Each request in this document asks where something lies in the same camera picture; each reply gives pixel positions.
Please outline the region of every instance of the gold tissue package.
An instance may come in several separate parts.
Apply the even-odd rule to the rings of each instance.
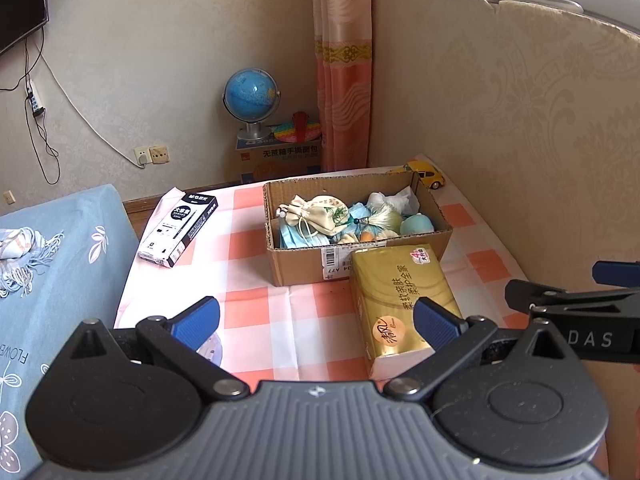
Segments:
[[[426,296],[459,317],[460,309],[428,244],[362,250],[351,257],[351,291],[369,377],[390,379],[433,354],[414,328],[415,301]]]

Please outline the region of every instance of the blue gripper pad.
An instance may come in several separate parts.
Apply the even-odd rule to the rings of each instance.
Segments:
[[[169,320],[171,335],[197,351],[220,325],[220,304],[206,296]]]
[[[640,263],[599,261],[593,264],[591,275],[601,285],[640,286]]]
[[[429,298],[418,298],[415,302],[414,326],[436,352],[459,337],[468,327],[464,319]]]

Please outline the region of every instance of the bed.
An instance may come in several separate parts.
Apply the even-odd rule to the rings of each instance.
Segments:
[[[100,186],[0,217],[0,228],[63,231],[52,264],[33,290],[0,299],[0,478],[22,478],[40,463],[24,427],[26,403],[78,323],[110,326],[138,240],[113,186]]]

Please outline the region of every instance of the orange and white tablecloth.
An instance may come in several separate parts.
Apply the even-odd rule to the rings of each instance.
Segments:
[[[219,207],[174,268],[136,257],[116,328],[133,327],[154,314],[171,318],[213,296],[222,310],[217,332],[222,367],[252,388],[259,380],[365,379],[349,281],[273,286],[262,184],[210,194]],[[182,195],[174,188],[162,198],[145,236]],[[448,182],[433,196],[454,227],[441,265],[463,316],[481,314],[503,326],[525,326],[527,317],[504,301],[506,283],[524,279],[516,261],[454,184]]]

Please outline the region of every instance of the pen box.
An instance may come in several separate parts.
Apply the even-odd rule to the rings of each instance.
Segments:
[[[138,256],[173,267],[217,207],[213,195],[185,194],[140,244]]]

